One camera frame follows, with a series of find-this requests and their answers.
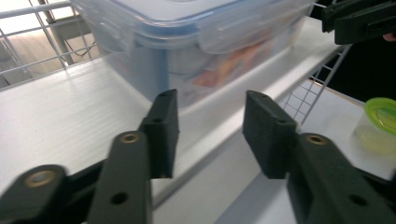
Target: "wire grid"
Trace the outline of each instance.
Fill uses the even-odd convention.
[[[335,4],[336,0],[328,0],[327,3]],[[325,8],[326,5],[314,3],[309,14],[316,10]],[[339,65],[347,56],[351,45],[344,46],[332,59],[323,64],[308,80],[305,80],[287,97],[279,102],[279,105],[297,122],[304,124],[309,113],[313,109],[319,96],[332,80]]]
[[[49,15],[53,16],[52,11],[60,9],[68,9],[71,11],[72,15],[68,16],[67,20],[60,19],[51,22],[51,19],[53,18],[49,18]],[[32,7],[0,12],[0,21],[5,21],[1,23],[3,25],[7,24],[7,22],[11,23],[9,22],[10,20],[18,21],[23,18],[24,21],[36,19],[36,25],[28,28],[25,27],[25,29],[21,30],[12,30],[11,32],[7,32],[0,27],[0,58],[3,55],[3,60],[0,60],[0,83],[3,81],[6,85],[17,84],[26,79],[39,77],[40,75],[48,74],[59,69],[65,69],[73,63],[90,60],[95,56],[100,56],[100,53],[96,53],[95,56],[92,56],[92,48],[96,47],[95,50],[98,51],[93,36],[90,34],[89,30],[87,31],[87,28],[85,28],[85,30],[83,29],[86,27],[85,21],[77,14],[68,1],[34,7],[32,5]],[[61,27],[65,26],[73,27],[73,30],[79,34],[77,34],[76,37],[71,37],[70,39],[62,39],[62,37],[57,35],[57,31],[60,30]],[[35,42],[33,39],[28,38],[32,38],[32,36],[35,36],[40,32],[44,33],[41,36],[45,38],[44,46],[48,45],[48,48],[44,47],[45,49],[42,51],[37,50],[41,52],[29,51],[29,47],[33,47]],[[93,41],[90,41],[90,44],[87,40],[88,37],[93,39]],[[22,49],[18,44],[20,42],[17,41],[19,39],[25,40],[26,43],[28,43],[28,48],[23,47]],[[73,49],[70,45],[70,41],[82,43],[82,47],[78,46]],[[43,51],[49,51],[50,53],[43,58]],[[39,56],[37,56],[38,58],[35,58],[35,60],[26,60],[25,56],[28,54],[27,52],[32,52]],[[42,68],[42,66],[48,67],[49,63],[51,63],[51,67],[48,68],[49,70],[37,73],[37,70]]]

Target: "clear plastic container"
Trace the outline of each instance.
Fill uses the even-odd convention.
[[[387,155],[396,153],[396,101],[373,98],[355,129],[358,142],[366,149]]]
[[[193,104],[291,45],[313,0],[71,0],[109,62],[152,100]]]

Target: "dark floor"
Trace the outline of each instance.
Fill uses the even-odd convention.
[[[331,0],[318,2],[328,5]],[[319,13],[316,9],[312,16]],[[354,44],[329,87],[363,102],[374,97],[396,100],[396,42],[379,37]]]

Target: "container with green lid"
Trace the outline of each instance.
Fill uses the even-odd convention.
[[[396,101],[373,98],[366,102],[355,136],[366,149],[396,153]]]

